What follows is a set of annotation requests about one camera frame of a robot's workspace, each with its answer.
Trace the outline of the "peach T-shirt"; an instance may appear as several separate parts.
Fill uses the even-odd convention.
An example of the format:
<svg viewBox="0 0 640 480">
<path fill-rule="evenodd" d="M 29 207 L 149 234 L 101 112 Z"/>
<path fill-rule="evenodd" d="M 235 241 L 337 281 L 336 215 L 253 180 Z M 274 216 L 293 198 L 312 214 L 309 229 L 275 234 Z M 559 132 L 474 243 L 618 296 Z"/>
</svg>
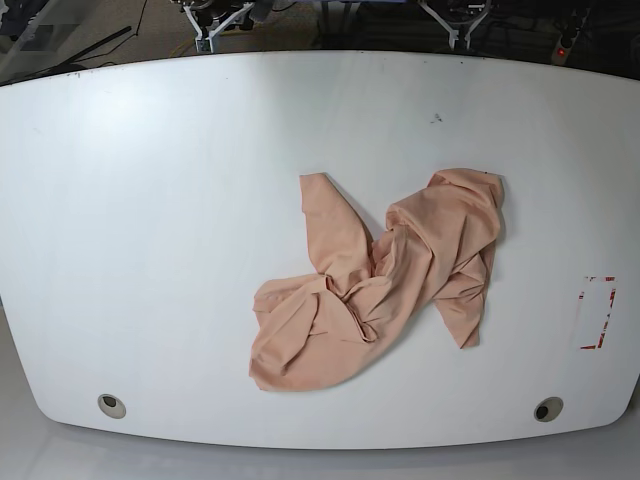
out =
<svg viewBox="0 0 640 480">
<path fill-rule="evenodd" d="M 314 271 L 255 294 L 249 374 L 260 389 L 314 391 L 351 379 L 428 304 L 459 348 L 477 345 L 501 230 L 499 176 L 436 172 L 388 207 L 379 238 L 326 175 L 299 184 Z"/>
</svg>

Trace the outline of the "left white robot stand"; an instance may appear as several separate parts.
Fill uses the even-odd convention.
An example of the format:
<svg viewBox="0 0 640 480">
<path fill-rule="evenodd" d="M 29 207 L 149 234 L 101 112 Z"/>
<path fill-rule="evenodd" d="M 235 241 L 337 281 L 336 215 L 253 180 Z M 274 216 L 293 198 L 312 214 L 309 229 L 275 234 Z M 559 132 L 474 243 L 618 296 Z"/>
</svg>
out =
<svg viewBox="0 0 640 480">
<path fill-rule="evenodd" d="M 219 37 L 234 30 L 251 30 L 253 1 L 178 0 L 174 1 L 195 31 L 197 53 L 215 53 Z"/>
</svg>

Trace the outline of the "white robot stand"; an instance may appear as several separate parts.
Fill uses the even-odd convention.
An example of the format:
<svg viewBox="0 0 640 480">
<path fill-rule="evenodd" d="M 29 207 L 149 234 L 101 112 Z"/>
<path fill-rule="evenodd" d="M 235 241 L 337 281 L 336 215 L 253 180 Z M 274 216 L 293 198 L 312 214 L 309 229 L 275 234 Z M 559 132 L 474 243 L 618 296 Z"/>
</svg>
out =
<svg viewBox="0 0 640 480">
<path fill-rule="evenodd" d="M 251 30 L 253 1 L 178 0 L 174 1 L 195 31 L 197 53 L 215 53 L 219 37 L 234 30 Z"/>
<path fill-rule="evenodd" d="M 420 8 L 428 13 L 448 35 L 448 46 L 452 51 L 462 43 L 470 49 L 471 34 L 491 11 L 492 0 L 424 0 L 418 1 Z"/>
</svg>

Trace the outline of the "right white robot stand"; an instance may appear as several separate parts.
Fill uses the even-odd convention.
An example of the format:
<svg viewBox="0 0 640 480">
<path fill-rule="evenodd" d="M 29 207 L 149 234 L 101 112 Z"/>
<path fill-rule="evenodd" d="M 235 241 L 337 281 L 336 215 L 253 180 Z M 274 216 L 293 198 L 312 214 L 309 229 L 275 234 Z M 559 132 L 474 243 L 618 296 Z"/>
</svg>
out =
<svg viewBox="0 0 640 480">
<path fill-rule="evenodd" d="M 420 8 L 428 13 L 448 35 L 448 46 L 452 51 L 462 43 L 470 49 L 471 34 L 491 11 L 492 0 L 424 0 L 418 1 Z"/>
</svg>

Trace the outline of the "left table grommet hole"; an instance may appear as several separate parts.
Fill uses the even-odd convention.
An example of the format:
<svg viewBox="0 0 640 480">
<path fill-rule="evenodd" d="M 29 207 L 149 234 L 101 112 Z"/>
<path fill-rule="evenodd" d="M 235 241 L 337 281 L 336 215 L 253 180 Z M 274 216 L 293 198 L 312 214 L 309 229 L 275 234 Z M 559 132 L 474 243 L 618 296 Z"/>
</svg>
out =
<svg viewBox="0 0 640 480">
<path fill-rule="evenodd" d="M 126 407 L 117 397 L 110 394 L 102 394 L 97 400 L 99 409 L 112 419 L 123 419 L 126 416 Z"/>
</svg>

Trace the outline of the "table grommet hole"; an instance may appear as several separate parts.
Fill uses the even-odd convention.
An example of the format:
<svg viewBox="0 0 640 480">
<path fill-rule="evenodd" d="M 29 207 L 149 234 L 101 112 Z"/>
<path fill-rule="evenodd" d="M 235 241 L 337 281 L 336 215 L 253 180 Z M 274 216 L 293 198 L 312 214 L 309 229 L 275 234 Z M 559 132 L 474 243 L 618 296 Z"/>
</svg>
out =
<svg viewBox="0 0 640 480">
<path fill-rule="evenodd" d="M 117 397 L 110 394 L 102 394 L 97 400 L 99 409 L 112 419 L 123 419 L 126 416 L 126 407 Z"/>
<path fill-rule="evenodd" d="M 559 397 L 542 400 L 534 409 L 534 418 L 538 422 L 547 423 L 555 420 L 564 408 L 564 401 Z"/>
</svg>

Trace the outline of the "red tape rectangle marking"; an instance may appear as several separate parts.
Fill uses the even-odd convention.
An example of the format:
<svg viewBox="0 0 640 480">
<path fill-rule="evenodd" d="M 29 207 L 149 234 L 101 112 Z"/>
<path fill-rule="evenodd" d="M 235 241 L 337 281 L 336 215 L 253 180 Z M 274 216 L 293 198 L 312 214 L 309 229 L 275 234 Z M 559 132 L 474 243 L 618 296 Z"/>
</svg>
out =
<svg viewBox="0 0 640 480">
<path fill-rule="evenodd" d="M 616 287 L 617 279 L 614 276 L 585 278 L 576 315 L 574 344 L 578 350 L 598 350 L 603 346 L 611 321 Z"/>
</svg>

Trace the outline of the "right table grommet hole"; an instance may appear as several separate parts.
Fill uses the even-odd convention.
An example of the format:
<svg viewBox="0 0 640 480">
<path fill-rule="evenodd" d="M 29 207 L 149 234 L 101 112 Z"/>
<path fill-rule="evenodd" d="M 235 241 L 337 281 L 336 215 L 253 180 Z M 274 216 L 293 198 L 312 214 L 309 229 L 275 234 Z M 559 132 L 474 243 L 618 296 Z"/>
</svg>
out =
<svg viewBox="0 0 640 480">
<path fill-rule="evenodd" d="M 534 409 L 534 418 L 538 422 L 547 423 L 555 420 L 564 408 L 564 401 L 559 397 L 542 400 Z"/>
</svg>

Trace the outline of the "power strip with red light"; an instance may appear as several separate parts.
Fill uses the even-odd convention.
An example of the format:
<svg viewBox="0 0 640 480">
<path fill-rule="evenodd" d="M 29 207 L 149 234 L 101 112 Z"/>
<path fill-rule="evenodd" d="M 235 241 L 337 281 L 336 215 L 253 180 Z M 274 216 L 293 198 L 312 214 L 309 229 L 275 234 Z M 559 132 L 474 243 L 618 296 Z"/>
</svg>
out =
<svg viewBox="0 0 640 480">
<path fill-rule="evenodd" d="M 563 66 L 566 63 L 581 33 L 587 14 L 587 9 L 575 9 L 567 18 L 560 30 L 560 37 L 551 55 L 551 63 L 553 65 Z"/>
</svg>

